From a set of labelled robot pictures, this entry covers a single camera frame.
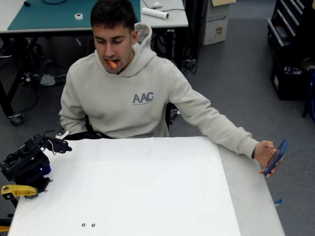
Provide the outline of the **person's left hand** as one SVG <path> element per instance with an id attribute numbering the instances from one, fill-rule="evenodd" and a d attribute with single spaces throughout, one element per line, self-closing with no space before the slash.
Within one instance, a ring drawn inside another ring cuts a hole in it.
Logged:
<path id="1" fill-rule="evenodd" d="M 273 154 L 276 152 L 276 148 L 274 147 L 274 144 L 272 141 L 261 141 L 255 146 L 255 149 L 252 153 L 252 158 L 255 159 L 261 166 L 264 168 L 259 171 L 259 174 L 263 174 L 269 160 L 273 156 Z"/>

